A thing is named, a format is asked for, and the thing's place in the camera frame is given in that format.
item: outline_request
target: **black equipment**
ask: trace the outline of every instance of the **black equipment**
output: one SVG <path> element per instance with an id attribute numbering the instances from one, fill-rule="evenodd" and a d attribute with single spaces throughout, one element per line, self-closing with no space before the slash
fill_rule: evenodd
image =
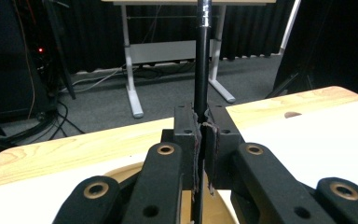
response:
<path id="1" fill-rule="evenodd" d="M 174 129 L 163 130 L 140 173 L 120 184 L 84 180 L 53 223 L 180 223 L 190 189 L 191 220 L 200 224 L 204 172 L 210 192 L 231 189 L 240 223 L 358 223 L 358 186 L 334 177 L 317 189 L 299 183 L 268 148 L 242 139 L 225 108 L 207 105 L 210 9 L 199 1 L 194 105 L 175 108 Z"/>

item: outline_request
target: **black rod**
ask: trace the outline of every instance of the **black rod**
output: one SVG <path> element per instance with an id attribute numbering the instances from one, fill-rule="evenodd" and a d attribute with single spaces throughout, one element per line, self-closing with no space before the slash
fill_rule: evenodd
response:
<path id="1" fill-rule="evenodd" d="M 209 48 L 211 39 L 212 1 L 198 0 L 197 4 L 197 39 L 196 39 L 196 77 L 194 90 L 194 111 L 199 117 L 198 123 L 206 121 L 205 111 L 208 109 L 208 76 Z M 201 125 L 201 145 L 197 174 L 200 182 L 198 191 L 194 192 L 191 204 L 191 220 L 195 224 L 202 223 L 203 173 L 205 158 L 205 128 Z"/>

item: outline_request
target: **wooden table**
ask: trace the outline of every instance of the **wooden table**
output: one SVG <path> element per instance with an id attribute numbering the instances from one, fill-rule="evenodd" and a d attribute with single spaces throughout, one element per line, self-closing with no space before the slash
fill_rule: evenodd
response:
<path id="1" fill-rule="evenodd" d="M 358 94 L 329 87 L 227 108 L 240 131 L 273 120 L 287 112 L 306 114 L 358 101 Z M 162 129 L 172 129 L 173 119 L 88 133 L 14 147 L 0 153 L 0 185 L 71 170 L 146 152 L 159 142 Z"/>
<path id="2" fill-rule="evenodd" d="M 135 118 L 144 116 L 141 103 L 133 82 L 132 65 L 135 63 L 157 63 L 174 60 L 185 60 L 196 57 L 196 41 L 176 41 L 165 43 L 141 43 L 130 44 L 129 26 L 127 23 L 127 6 L 195 6 L 197 0 L 103 0 L 113 2 L 115 6 L 121 6 L 121 19 L 123 22 L 124 53 L 126 55 L 127 67 L 127 94 L 129 95 L 132 114 Z M 212 56 L 209 83 L 226 99 L 229 103 L 235 102 L 232 96 L 217 80 L 217 68 L 219 64 L 220 49 L 222 45 L 222 34 L 226 16 L 226 6 L 259 6 L 266 3 L 275 3 L 276 0 L 216 0 L 214 5 L 219 6 L 218 22 L 216 31 L 210 46 Z"/>

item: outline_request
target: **white metal desk leg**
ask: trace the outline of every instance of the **white metal desk leg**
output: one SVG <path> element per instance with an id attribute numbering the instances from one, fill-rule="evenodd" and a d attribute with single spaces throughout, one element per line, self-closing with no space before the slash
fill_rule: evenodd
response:
<path id="1" fill-rule="evenodd" d="M 213 42 L 212 67 L 209 75 L 209 83 L 225 98 L 229 103 L 234 103 L 234 96 L 220 84 L 217 78 L 217 68 L 219 66 L 220 48 L 222 47 L 223 27 L 225 25 L 226 6 L 219 7 L 219 20 L 216 27 L 216 34 Z"/>
<path id="2" fill-rule="evenodd" d="M 130 39 L 129 39 L 129 27 L 127 24 L 127 10 L 126 6 L 121 6 L 121 19 L 123 20 L 123 35 L 124 35 L 124 53 L 126 55 L 126 67 L 127 67 L 127 94 L 131 104 L 132 114 L 136 119 L 144 116 L 141 103 L 139 102 L 138 94 L 136 93 L 135 84 L 133 83 L 132 72 L 132 59 L 130 53 Z"/>

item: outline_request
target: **desk foot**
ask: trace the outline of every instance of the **desk foot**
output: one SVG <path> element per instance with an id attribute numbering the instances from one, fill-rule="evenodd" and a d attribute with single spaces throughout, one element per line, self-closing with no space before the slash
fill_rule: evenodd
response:
<path id="1" fill-rule="evenodd" d="M 229 93 L 216 79 L 209 79 L 209 83 L 211 83 L 211 85 L 220 93 L 220 95 L 223 96 L 223 98 L 225 98 L 227 102 L 231 104 L 235 102 L 234 96 L 232 96 L 231 93 Z"/>
<path id="2" fill-rule="evenodd" d="M 142 110 L 136 90 L 130 90 L 129 85 L 127 85 L 127 94 L 129 95 L 132 115 L 136 119 L 142 118 L 144 116 L 144 111 Z"/>

